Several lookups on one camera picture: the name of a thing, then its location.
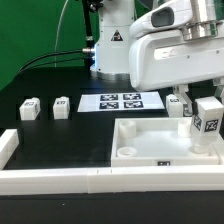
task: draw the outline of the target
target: black table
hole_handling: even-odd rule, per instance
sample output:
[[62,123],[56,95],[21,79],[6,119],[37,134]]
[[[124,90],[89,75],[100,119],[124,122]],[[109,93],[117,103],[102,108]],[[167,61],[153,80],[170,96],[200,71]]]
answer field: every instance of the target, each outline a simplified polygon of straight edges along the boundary
[[[214,94],[211,82],[191,85],[191,97]],[[77,113],[82,94],[133,92],[129,81],[91,78],[80,68],[36,69],[0,91],[0,128],[17,128],[20,146],[4,168],[110,166],[116,118],[166,117],[165,110]],[[159,93],[164,101],[172,89]],[[68,120],[53,119],[55,98],[70,97]],[[19,107],[38,97],[36,121],[21,121]],[[224,192],[145,192],[1,196],[1,223],[223,223]]]

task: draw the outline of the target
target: black cable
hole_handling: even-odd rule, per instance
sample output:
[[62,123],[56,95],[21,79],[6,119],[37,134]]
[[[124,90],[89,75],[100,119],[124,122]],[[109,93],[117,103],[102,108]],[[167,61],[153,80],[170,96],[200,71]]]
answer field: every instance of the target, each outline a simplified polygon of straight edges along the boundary
[[19,72],[26,69],[29,65],[33,64],[36,61],[42,60],[44,58],[49,58],[49,57],[54,57],[54,56],[60,56],[60,55],[69,55],[69,54],[76,54],[76,53],[81,53],[82,50],[74,50],[74,51],[62,51],[62,52],[54,52],[54,53],[49,53],[49,54],[44,54],[42,56],[39,56],[37,58],[32,59],[31,61],[27,62],[25,65],[23,65]]
[[44,66],[44,65],[50,65],[50,64],[54,64],[54,63],[62,63],[62,62],[69,62],[69,61],[76,61],[76,60],[85,60],[86,58],[71,58],[71,59],[66,59],[66,60],[59,60],[59,61],[51,61],[51,62],[45,62],[45,63],[41,63],[41,64],[38,64],[38,65],[34,65],[34,66],[31,66],[31,67],[27,67],[23,70],[19,70],[17,72],[16,75],[19,75],[27,70],[30,70],[30,69],[33,69],[33,68],[36,68],[36,67],[40,67],[40,66]]
[[[83,8],[85,31],[86,31],[86,46],[89,48],[93,48],[95,41],[93,39],[91,21],[89,16],[89,8],[86,0],[82,0],[82,8]],[[89,68],[93,63],[94,61],[92,60],[92,58],[89,58],[88,60],[85,61],[85,66]]]

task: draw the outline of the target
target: green backdrop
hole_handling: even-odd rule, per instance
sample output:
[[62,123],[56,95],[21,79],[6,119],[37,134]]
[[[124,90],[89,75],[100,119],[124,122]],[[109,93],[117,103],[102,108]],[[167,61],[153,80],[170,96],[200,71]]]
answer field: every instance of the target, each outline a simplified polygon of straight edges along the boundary
[[[30,59],[54,51],[57,26],[65,0],[4,0],[0,7],[0,89]],[[144,8],[137,3],[138,13]],[[91,15],[98,36],[98,16]],[[62,23],[58,50],[85,47],[85,27],[81,0],[70,0]],[[80,65],[82,62],[60,64]]]

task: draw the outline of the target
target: label sticker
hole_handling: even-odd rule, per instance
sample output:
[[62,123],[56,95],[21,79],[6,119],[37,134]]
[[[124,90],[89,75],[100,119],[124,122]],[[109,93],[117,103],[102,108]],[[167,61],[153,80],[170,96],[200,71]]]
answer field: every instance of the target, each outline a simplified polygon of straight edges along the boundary
[[64,105],[65,104],[65,101],[58,101],[57,104],[58,105]]
[[123,100],[141,100],[141,94],[140,93],[132,93],[132,94],[124,94]]
[[111,110],[111,109],[118,109],[118,108],[119,108],[118,102],[100,103],[100,110]]
[[124,108],[144,108],[142,101],[124,102]]
[[205,125],[205,132],[216,131],[218,128],[219,120],[207,121]]
[[25,103],[25,106],[33,106],[34,105],[34,102],[27,102],[27,103]]
[[170,102],[171,102],[171,103],[178,103],[179,100],[178,100],[178,99],[170,99]]
[[114,100],[118,100],[118,95],[108,94],[100,96],[100,101],[114,101]]
[[200,131],[201,130],[201,123],[202,120],[200,119],[200,117],[195,116],[194,117],[194,126]]
[[170,161],[158,161],[157,166],[170,166],[171,162]]
[[121,34],[118,30],[114,33],[111,41],[123,41],[123,38],[121,37]]

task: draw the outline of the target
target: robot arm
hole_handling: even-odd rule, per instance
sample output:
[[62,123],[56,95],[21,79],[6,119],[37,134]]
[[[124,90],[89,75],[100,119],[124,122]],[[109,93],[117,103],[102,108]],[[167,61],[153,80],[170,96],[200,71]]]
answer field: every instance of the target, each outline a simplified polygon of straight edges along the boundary
[[172,0],[135,21],[130,27],[130,36],[140,38],[147,33],[181,27],[192,17],[190,0]]
[[[215,1],[172,0],[161,7],[164,9],[168,3],[172,6],[174,2],[179,8],[191,4],[193,17],[188,21],[192,15],[187,10],[185,26],[179,28],[182,22],[161,28],[150,26],[153,24],[150,18],[157,12],[154,11],[130,28],[135,37],[147,33],[136,40],[129,51],[130,79],[136,90],[148,91],[223,77],[224,25],[217,21]],[[138,26],[141,29],[134,32],[134,27]]]

